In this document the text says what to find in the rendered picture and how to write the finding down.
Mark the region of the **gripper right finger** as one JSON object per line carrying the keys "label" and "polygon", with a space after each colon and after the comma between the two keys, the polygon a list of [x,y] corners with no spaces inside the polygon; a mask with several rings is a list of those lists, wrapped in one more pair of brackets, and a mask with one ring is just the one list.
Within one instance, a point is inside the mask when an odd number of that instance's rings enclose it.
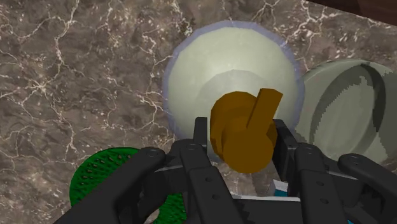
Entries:
{"label": "gripper right finger", "polygon": [[272,162],[288,195],[298,197],[303,224],[397,224],[397,175],[369,158],[348,153],[332,160],[299,143],[274,120]]}

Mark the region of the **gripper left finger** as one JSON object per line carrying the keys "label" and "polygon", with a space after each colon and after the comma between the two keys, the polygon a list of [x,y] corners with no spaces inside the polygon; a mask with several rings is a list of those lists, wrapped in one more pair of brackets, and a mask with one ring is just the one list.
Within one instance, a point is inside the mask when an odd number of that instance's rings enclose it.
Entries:
{"label": "gripper left finger", "polygon": [[207,119],[166,153],[138,149],[54,224],[144,224],[168,195],[183,196],[183,224],[244,224],[219,170],[207,156]]}

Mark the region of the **brown wooden knob-shaped object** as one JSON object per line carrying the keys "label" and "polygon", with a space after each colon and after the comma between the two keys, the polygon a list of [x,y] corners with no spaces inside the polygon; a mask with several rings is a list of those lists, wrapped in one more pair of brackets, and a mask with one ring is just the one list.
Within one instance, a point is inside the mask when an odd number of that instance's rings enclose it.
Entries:
{"label": "brown wooden knob-shaped object", "polygon": [[230,92],[211,110],[210,141],[214,152],[240,173],[258,172],[270,163],[277,141],[273,121],[282,93],[262,88],[257,96]]}

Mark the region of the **white and teal box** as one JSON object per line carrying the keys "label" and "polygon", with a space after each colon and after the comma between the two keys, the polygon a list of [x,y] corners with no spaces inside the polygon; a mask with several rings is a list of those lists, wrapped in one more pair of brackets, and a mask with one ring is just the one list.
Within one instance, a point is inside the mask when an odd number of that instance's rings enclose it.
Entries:
{"label": "white and teal box", "polygon": [[273,179],[267,190],[268,196],[274,197],[287,197],[288,196],[288,183]]}

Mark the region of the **grey-green cup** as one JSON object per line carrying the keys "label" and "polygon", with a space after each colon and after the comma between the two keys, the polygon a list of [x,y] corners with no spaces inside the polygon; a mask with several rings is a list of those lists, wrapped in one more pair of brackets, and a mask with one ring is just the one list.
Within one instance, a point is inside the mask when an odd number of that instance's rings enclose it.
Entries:
{"label": "grey-green cup", "polygon": [[381,165],[397,161],[397,72],[343,59],[303,76],[305,99],[295,136],[333,160],[346,153]]}

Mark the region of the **green perforated round object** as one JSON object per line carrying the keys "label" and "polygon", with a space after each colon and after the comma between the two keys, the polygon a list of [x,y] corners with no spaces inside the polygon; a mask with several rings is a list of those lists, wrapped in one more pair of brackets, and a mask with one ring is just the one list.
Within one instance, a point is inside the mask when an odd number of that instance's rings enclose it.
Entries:
{"label": "green perforated round object", "polygon": [[[102,183],[138,149],[131,147],[108,148],[88,157],[74,172],[69,186],[71,206],[79,203],[98,184]],[[186,220],[183,196],[175,193],[167,196],[159,208],[155,220],[148,224],[183,224]]]}

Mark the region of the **pale bowl with lilac rim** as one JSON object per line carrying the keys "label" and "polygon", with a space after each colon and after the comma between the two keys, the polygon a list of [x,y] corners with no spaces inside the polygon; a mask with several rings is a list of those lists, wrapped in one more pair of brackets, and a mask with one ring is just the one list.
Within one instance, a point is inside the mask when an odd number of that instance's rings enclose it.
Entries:
{"label": "pale bowl with lilac rim", "polygon": [[163,75],[164,110],[180,139],[193,136],[197,117],[210,118],[223,95],[261,88],[283,94],[275,113],[293,130],[305,87],[287,42],[254,22],[224,20],[200,29],[177,46]]}

